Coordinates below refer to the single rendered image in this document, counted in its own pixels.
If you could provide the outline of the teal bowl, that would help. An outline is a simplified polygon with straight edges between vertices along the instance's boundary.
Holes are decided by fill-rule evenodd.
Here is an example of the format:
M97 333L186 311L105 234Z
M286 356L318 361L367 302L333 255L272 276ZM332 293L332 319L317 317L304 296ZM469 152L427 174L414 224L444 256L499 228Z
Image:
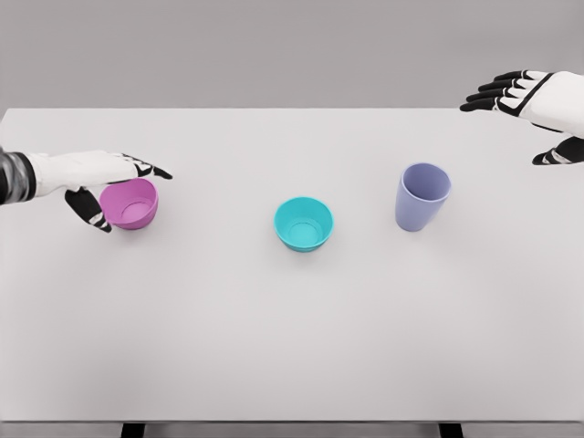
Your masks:
M335 219L329 207L319 199L299 196L277 207L273 225L283 245L293 251L308 253L329 240Z

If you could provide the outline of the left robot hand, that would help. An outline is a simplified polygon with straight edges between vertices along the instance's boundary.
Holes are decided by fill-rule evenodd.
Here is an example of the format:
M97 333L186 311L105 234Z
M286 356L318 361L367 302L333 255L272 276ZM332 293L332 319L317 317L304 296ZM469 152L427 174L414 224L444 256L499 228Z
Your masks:
M112 227L89 187L125 183L138 177L173 176L160 167L125 153L85 151L51 158L48 174L55 188L65 189L65 201L85 223L110 233Z

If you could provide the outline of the pink bowl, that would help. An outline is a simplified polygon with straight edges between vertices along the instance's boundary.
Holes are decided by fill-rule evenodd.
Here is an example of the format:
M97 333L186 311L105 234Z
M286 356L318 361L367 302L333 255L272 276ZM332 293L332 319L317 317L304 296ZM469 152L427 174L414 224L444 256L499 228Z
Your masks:
M108 185L99 196L99 204L110 224L125 230L138 230L154 219L159 193L149 180L135 178Z

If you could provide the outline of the lavender cup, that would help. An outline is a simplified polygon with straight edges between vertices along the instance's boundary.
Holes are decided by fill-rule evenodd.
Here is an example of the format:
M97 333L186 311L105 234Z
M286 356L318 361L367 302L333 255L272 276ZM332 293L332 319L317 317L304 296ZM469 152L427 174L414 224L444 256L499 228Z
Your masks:
M395 221L408 232L421 231L438 214L452 190L448 174L427 162L403 170L395 202Z

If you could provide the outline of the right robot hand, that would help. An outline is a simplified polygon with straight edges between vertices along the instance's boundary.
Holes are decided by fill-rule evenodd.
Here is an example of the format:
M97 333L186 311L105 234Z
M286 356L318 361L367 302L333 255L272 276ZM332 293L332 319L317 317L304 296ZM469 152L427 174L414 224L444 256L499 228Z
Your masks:
M535 166L584 163L584 75L515 70L493 78L465 98L462 112L504 113L567 138L532 159Z

